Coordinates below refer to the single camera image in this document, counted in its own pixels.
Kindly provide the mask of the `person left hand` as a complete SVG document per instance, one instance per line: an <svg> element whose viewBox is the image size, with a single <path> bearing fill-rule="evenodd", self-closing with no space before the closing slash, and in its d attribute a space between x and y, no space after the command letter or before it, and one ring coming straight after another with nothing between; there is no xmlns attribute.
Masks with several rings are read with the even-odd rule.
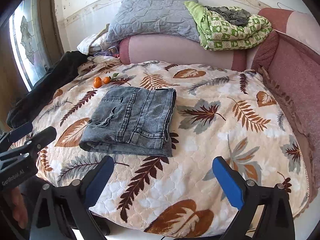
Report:
<svg viewBox="0 0 320 240"><path fill-rule="evenodd" d="M15 187L6 192L5 201L11 208L13 219L18 223L20 228L26 229L28 213L20 189Z"/></svg>

